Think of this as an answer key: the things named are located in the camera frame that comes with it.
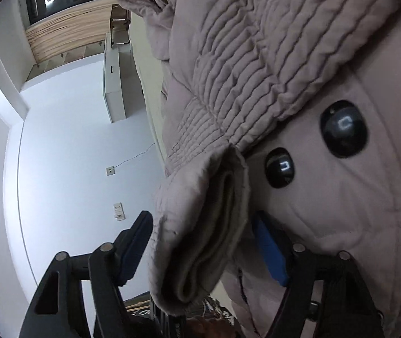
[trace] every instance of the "large black button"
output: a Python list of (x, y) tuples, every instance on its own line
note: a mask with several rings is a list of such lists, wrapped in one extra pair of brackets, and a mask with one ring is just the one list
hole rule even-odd
[(348, 158), (367, 144), (368, 129), (359, 110), (347, 100), (332, 104), (321, 115), (321, 134), (332, 154)]
[(267, 155), (265, 175), (273, 188), (283, 188), (293, 181), (294, 163), (286, 149), (278, 147)]

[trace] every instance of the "blue gripper pad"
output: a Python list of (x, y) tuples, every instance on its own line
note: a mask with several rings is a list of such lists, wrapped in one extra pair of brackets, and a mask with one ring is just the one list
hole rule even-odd
[(286, 287), (290, 279), (287, 258), (291, 256), (291, 243), (288, 237), (282, 230), (274, 228), (269, 223), (268, 217), (262, 212), (258, 212), (254, 216), (252, 229), (260, 254), (263, 256), (271, 277), (281, 286)]

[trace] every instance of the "cable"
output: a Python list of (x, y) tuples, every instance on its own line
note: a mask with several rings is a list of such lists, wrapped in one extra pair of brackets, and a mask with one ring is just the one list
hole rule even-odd
[(136, 155), (134, 158), (131, 158), (131, 159), (129, 159), (129, 160), (125, 160), (125, 161), (122, 161), (119, 165), (116, 165), (114, 168), (117, 168), (117, 167), (119, 167), (119, 166), (121, 166), (123, 163), (126, 163), (127, 161), (130, 161), (130, 160), (133, 160), (133, 159), (136, 159), (138, 156), (141, 156), (141, 155), (144, 155), (147, 151), (149, 151), (150, 150), (150, 148), (153, 146), (155, 144), (155, 142), (154, 143), (152, 143), (152, 145), (150, 145), (149, 146), (149, 148), (146, 150), (146, 151), (144, 151), (144, 152), (141, 152), (140, 154), (138, 154), (138, 155)]

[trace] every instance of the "wire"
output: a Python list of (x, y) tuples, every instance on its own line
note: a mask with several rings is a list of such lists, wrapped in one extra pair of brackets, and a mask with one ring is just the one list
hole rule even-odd
[(133, 159), (136, 159), (138, 156), (141, 156), (141, 155), (144, 155), (147, 151), (149, 151), (150, 150), (150, 148), (153, 146), (155, 144), (155, 142), (154, 143), (152, 143), (152, 145), (150, 145), (149, 146), (149, 148), (146, 150), (146, 151), (144, 151), (144, 152), (141, 152), (140, 154), (138, 154), (138, 155), (136, 155), (134, 158), (131, 158), (131, 159), (129, 159), (129, 160), (125, 160), (125, 161), (122, 161), (119, 165), (116, 165), (114, 168), (117, 168), (117, 167), (119, 167), (119, 166), (121, 166), (123, 163), (126, 163), (127, 161), (130, 161), (130, 160), (133, 160)]

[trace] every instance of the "white cabinet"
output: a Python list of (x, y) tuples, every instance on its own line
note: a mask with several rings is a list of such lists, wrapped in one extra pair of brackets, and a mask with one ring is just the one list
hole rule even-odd
[(124, 100), (122, 98), (121, 70), (119, 67), (119, 50), (111, 47), (111, 36), (105, 39), (105, 59), (103, 73), (103, 92), (111, 123), (125, 119)]

